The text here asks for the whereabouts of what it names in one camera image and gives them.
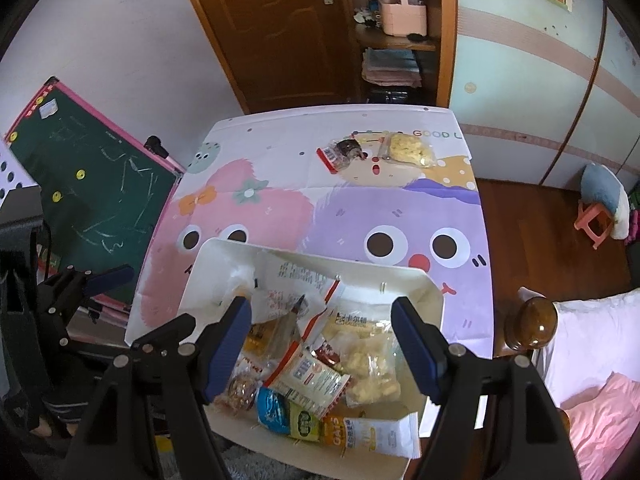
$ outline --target orange bow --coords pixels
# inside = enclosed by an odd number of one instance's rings
[[[178,201],[178,210],[181,216],[187,216],[193,214],[196,210],[196,204],[208,204],[213,202],[217,195],[216,188],[213,186],[205,187],[198,194],[192,193],[187,196],[183,196]]]

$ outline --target shelf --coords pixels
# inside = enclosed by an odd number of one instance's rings
[[[388,36],[377,27],[367,27],[361,23],[356,25],[356,40],[362,46],[371,48],[408,48],[429,52],[438,48],[435,40],[427,39],[421,43],[414,43],[402,36]]]

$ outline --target green flower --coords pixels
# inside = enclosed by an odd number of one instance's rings
[[[263,190],[269,185],[268,180],[255,180],[249,178],[242,183],[242,187],[234,193],[234,199],[238,204],[245,202],[260,202],[259,191]]]

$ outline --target wooden door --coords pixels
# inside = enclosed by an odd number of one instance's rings
[[[250,112],[339,104],[354,96],[351,23],[344,3],[333,1],[192,0]]]

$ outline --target metal bolt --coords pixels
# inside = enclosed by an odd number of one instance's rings
[[[529,363],[531,361],[529,361],[529,359],[527,357],[525,357],[524,355],[516,355],[516,357],[513,360],[520,368],[526,368],[527,366],[529,366]]]
[[[466,348],[460,343],[452,343],[449,345],[449,353],[456,357],[462,357],[466,354]]]
[[[183,357],[187,357],[192,355],[196,351],[196,345],[193,343],[185,343],[183,345],[178,346],[178,354]]]
[[[115,366],[116,368],[124,368],[128,364],[129,358],[124,354],[120,354],[113,360],[113,366]]]

